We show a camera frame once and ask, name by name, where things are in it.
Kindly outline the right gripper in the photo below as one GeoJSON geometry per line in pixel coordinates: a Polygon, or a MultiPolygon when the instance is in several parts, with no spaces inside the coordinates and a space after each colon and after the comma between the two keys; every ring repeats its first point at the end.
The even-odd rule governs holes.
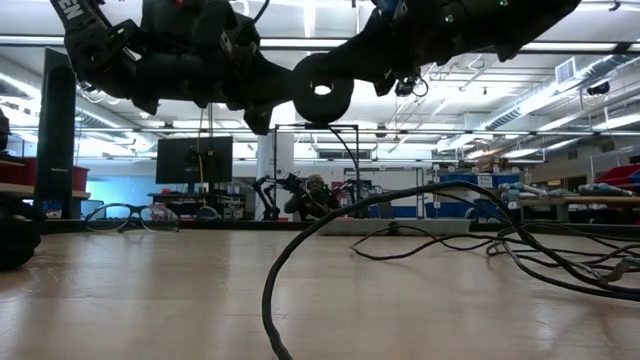
{"type": "Polygon", "coordinates": [[[345,76],[371,82],[378,97],[427,63],[495,46],[506,38],[504,0],[379,0],[346,45],[345,76]]]}

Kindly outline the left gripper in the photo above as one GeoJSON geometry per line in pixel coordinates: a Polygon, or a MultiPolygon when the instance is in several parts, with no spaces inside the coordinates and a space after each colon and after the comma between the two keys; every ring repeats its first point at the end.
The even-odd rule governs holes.
{"type": "Polygon", "coordinates": [[[132,103],[148,113],[161,99],[225,103],[265,136],[274,107],[293,98],[293,73],[258,53],[259,42],[255,20],[229,0],[143,0],[132,103]]]}

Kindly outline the black computer monitor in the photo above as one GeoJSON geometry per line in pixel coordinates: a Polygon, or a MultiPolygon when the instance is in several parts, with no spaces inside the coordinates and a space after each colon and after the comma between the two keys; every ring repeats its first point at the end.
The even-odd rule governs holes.
{"type": "Polygon", "coordinates": [[[230,182],[232,167],[230,136],[161,139],[157,143],[157,184],[230,182]]]}

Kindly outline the person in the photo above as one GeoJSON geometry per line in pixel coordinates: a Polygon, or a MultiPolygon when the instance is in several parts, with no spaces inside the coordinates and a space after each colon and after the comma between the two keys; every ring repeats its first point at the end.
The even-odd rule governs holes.
{"type": "Polygon", "coordinates": [[[295,190],[284,205],[287,214],[299,215],[302,221],[320,219],[329,212],[339,209],[338,199],[325,186],[319,174],[311,175],[303,188],[295,190]]]}

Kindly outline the blue storage bin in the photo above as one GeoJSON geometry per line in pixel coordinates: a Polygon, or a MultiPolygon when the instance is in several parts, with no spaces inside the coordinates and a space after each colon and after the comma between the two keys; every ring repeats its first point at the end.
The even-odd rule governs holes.
{"type": "Polygon", "coordinates": [[[504,183],[517,183],[520,181],[520,176],[517,174],[449,174],[441,175],[441,182],[450,181],[464,181],[483,188],[498,188],[504,183]]]}

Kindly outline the wooden top workbench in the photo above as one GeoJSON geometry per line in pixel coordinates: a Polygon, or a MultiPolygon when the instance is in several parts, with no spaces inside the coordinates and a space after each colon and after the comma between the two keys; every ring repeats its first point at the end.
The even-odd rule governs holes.
{"type": "Polygon", "coordinates": [[[607,205],[614,208],[640,208],[640,197],[632,196],[563,196],[539,197],[517,200],[521,208],[521,218],[524,219],[524,208],[533,206],[555,206],[556,217],[560,222],[569,221],[570,205],[607,205]]]}

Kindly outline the red storage bin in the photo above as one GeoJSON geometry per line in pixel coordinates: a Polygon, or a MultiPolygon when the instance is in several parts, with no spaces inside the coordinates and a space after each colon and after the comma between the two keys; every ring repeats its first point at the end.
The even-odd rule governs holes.
{"type": "MultiPolygon", "coordinates": [[[[0,189],[32,194],[35,190],[36,165],[37,161],[33,157],[0,160],[0,189]]],[[[73,168],[73,193],[86,192],[88,173],[87,168],[77,166],[73,168]]]]}

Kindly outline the red and blue bin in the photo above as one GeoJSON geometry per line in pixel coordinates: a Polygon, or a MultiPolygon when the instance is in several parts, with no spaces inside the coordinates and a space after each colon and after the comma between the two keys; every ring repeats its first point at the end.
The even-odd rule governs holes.
{"type": "Polygon", "coordinates": [[[614,167],[599,175],[594,182],[640,191],[640,164],[614,167]]]}

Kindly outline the black grey work glove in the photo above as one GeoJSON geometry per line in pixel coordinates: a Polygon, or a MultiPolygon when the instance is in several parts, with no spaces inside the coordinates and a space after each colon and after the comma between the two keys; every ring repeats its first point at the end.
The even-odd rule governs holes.
{"type": "Polygon", "coordinates": [[[34,256],[44,219],[32,205],[0,193],[0,271],[19,268],[34,256]]]}

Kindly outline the black frame eyeglasses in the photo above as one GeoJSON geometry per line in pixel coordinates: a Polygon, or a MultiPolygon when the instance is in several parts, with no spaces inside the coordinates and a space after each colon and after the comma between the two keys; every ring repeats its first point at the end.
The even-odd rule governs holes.
{"type": "Polygon", "coordinates": [[[150,232],[178,232],[179,217],[158,205],[134,206],[111,203],[94,209],[85,218],[86,227],[94,232],[118,232],[144,229],[150,232]]]}

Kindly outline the black upright post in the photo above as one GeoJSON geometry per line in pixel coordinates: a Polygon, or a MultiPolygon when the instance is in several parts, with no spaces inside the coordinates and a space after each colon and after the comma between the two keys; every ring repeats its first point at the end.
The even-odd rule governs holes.
{"type": "Polygon", "coordinates": [[[68,56],[46,48],[38,127],[34,200],[42,210],[72,215],[76,77],[68,56]]]}

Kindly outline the black overhead frame beam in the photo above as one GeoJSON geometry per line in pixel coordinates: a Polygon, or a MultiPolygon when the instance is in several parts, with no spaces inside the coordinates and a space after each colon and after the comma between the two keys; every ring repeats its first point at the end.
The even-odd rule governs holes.
{"type": "MultiPolygon", "coordinates": [[[[346,42],[346,38],[263,38],[266,51],[330,51],[346,42]]],[[[64,47],[64,37],[56,35],[0,34],[0,47],[64,47]]],[[[640,42],[568,42],[533,41],[519,53],[535,55],[640,55],[640,42]]]]}

